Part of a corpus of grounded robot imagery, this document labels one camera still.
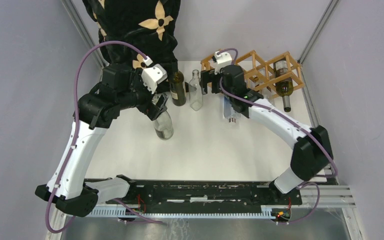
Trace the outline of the clear bottle with black label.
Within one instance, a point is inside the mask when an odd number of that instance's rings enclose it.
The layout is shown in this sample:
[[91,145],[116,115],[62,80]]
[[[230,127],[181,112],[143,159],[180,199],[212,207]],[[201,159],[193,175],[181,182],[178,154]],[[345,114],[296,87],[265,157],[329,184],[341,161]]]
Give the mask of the clear bottle with black label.
[[161,140],[169,140],[174,135],[172,118],[167,111],[161,113],[152,124],[156,135]]

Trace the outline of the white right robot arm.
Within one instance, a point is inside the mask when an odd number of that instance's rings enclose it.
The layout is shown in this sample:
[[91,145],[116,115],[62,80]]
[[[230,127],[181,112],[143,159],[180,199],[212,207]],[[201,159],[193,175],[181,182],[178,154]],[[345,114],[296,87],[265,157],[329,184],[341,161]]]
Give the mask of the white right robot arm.
[[318,125],[300,123],[274,107],[259,92],[247,87],[245,74],[238,65],[227,65],[220,71],[203,70],[202,87],[211,83],[213,94],[223,93],[234,111],[254,120],[285,141],[292,149],[289,167],[270,183],[269,199],[282,204],[289,192],[303,185],[333,163],[332,147],[327,130]]

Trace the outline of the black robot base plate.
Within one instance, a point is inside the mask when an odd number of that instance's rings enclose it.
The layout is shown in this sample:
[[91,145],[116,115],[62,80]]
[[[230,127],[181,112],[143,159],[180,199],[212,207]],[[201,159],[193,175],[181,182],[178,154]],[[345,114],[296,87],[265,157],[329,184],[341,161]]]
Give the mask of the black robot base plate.
[[301,193],[279,193],[266,181],[145,180],[122,176],[130,187],[121,201],[146,214],[256,214],[262,206],[297,206]]

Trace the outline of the clear bottle with dark label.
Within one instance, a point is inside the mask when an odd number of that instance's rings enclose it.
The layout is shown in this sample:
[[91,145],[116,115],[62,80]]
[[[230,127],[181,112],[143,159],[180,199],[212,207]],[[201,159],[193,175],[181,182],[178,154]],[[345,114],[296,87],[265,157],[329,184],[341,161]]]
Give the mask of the clear bottle with dark label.
[[157,103],[158,103],[158,101],[159,101],[159,99],[161,98],[161,96],[162,95],[164,95],[163,93],[161,93],[161,94],[155,94],[153,97],[152,97],[152,103],[154,104],[154,105],[156,105]]

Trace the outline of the green wine bottle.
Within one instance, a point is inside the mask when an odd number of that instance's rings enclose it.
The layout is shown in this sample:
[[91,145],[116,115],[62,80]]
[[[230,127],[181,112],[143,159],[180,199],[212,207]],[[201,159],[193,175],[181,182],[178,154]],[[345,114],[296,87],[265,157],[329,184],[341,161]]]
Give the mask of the green wine bottle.
[[[288,64],[285,58],[276,61],[273,64],[275,77],[281,77],[288,72]],[[282,97],[283,110],[286,113],[291,111],[290,95],[293,93],[294,86],[291,77],[285,78],[275,84],[276,93]]]
[[175,106],[183,106],[186,103],[185,78],[178,68],[177,59],[171,61],[171,74],[168,78],[170,94]]

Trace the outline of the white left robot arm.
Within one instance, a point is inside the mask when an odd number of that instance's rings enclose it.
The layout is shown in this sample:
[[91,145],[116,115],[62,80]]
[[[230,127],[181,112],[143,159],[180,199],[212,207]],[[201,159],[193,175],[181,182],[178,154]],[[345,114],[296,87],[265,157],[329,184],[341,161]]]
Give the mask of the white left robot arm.
[[159,64],[132,69],[125,64],[110,64],[102,71],[101,81],[77,102],[78,112],[69,141],[54,176],[39,185],[35,194],[51,201],[65,214],[86,217],[100,203],[119,198],[133,203],[137,190],[132,180],[117,175],[96,182],[85,180],[95,150],[122,110],[136,108],[151,121],[167,110],[167,98],[152,99],[158,84],[168,77]]

